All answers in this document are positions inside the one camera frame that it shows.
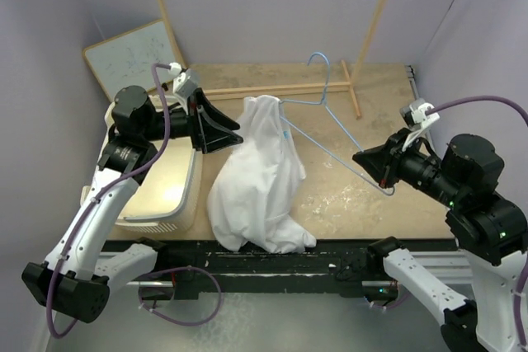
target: wooden table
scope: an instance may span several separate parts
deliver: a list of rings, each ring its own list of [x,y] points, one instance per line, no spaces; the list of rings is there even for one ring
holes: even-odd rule
[[[303,64],[194,65],[207,89],[264,86],[278,83],[322,82],[324,66]],[[339,65],[332,76],[342,80]],[[356,86],[363,118],[356,120],[348,92],[328,94],[328,104],[363,148],[380,145],[404,126],[399,109],[414,100],[402,64],[367,64]],[[317,101],[319,95],[295,96]],[[242,100],[216,101],[226,115],[237,118]],[[324,108],[285,104],[288,118],[340,158],[351,160],[356,146],[337,127]],[[412,187],[400,183],[392,197],[386,197],[333,160],[305,137],[292,130],[297,152],[307,178],[296,195],[292,217],[317,239],[449,238],[444,219],[446,210]],[[204,156],[202,181],[195,222],[186,232],[154,234],[156,239],[214,239],[206,213],[210,187],[230,150]],[[109,239],[135,239],[138,233],[115,227]]]

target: whiteboard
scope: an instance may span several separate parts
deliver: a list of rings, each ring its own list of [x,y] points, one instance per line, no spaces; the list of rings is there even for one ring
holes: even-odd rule
[[[83,54],[111,101],[127,86],[141,86],[147,91],[154,88],[152,64],[175,61],[162,20],[92,45]],[[160,82],[173,79],[166,69],[159,68],[158,76]]]

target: white cloth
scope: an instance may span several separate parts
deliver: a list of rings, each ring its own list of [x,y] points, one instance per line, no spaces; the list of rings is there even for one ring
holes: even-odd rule
[[[304,251],[315,237],[289,215],[304,167],[280,119],[274,96],[244,98],[238,119],[244,138],[220,170],[207,199],[207,210],[218,242],[238,251],[251,241],[270,253]]]

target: blue clothes hanger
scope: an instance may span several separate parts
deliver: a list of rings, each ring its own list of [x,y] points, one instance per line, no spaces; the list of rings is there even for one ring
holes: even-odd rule
[[[330,62],[328,61],[328,58],[326,57],[325,54],[323,53],[320,53],[318,51],[316,51],[315,53],[313,53],[312,55],[310,55],[310,58],[308,60],[308,65],[310,65],[310,63],[312,62],[312,59],[314,58],[314,56],[320,56],[321,58],[324,59],[324,62],[326,62],[327,64],[327,79],[326,79],[326,82],[324,83],[324,88],[323,88],[323,96],[321,96],[321,101],[318,101],[318,102],[312,102],[312,101],[297,101],[295,99],[282,99],[279,101],[279,106],[282,106],[282,104],[284,103],[299,103],[301,105],[313,105],[313,106],[324,106],[324,108],[326,109],[327,113],[330,114],[330,116],[336,121],[337,125],[339,125],[339,128],[341,128],[343,130],[343,132],[346,134],[346,136],[348,136],[348,138],[350,138],[350,140],[357,146],[357,148],[360,149],[360,151],[363,151],[363,148],[361,147],[361,145],[357,142],[357,140],[352,136],[352,134],[350,132],[348,132],[348,130],[345,128],[345,126],[342,124],[341,121],[339,121],[339,119],[337,118],[336,115],[333,114],[332,110],[328,107],[328,102],[327,102],[327,90],[328,90],[328,80],[330,79]],[[317,142],[315,139],[311,138],[308,134],[306,134],[301,128],[299,128],[297,125],[293,124],[291,121],[289,121],[288,119],[286,119],[284,116],[281,116],[280,117],[281,120],[283,120],[284,122],[286,122],[290,127],[292,127],[293,129],[295,129],[297,132],[299,132],[300,134],[302,134],[303,136],[305,136],[305,138],[307,138],[308,140],[310,140],[311,142],[315,143],[319,148],[321,148],[326,154],[328,154],[330,157],[332,157],[334,160],[336,160],[337,162],[339,162],[340,164],[342,164],[344,167],[348,168],[350,171],[354,172],[356,175],[358,175],[361,179],[363,179],[364,181],[366,181],[369,185],[372,185],[374,186],[378,191],[381,191],[381,193],[383,193],[384,195],[387,195],[387,196],[391,196],[394,194],[395,192],[395,189],[392,188],[392,189],[388,189],[388,190],[384,190],[382,188],[380,188],[378,185],[376,185],[371,179],[369,179],[367,176],[365,176],[363,173],[357,171],[356,169],[354,169],[352,166],[350,166],[349,164],[347,164],[346,162],[344,162],[341,158],[339,158],[336,154],[332,153],[330,150],[328,150],[327,148],[325,148],[321,143]]]

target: hanger hook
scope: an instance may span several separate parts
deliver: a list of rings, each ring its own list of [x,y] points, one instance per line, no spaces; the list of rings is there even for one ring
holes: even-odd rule
[[[312,53],[312,55],[310,55],[310,58],[308,59],[308,62],[306,63],[307,65],[310,65],[311,62],[312,62],[312,59],[318,55],[319,57],[321,57],[322,59],[324,59],[324,62],[327,64],[327,79],[326,79],[326,82],[324,82],[324,88],[323,88],[323,97],[321,98],[321,103],[324,103],[327,99],[327,89],[328,89],[328,81],[330,80],[330,61],[328,61],[328,58],[325,54],[323,53],[320,53],[319,51],[315,51],[314,53]]]

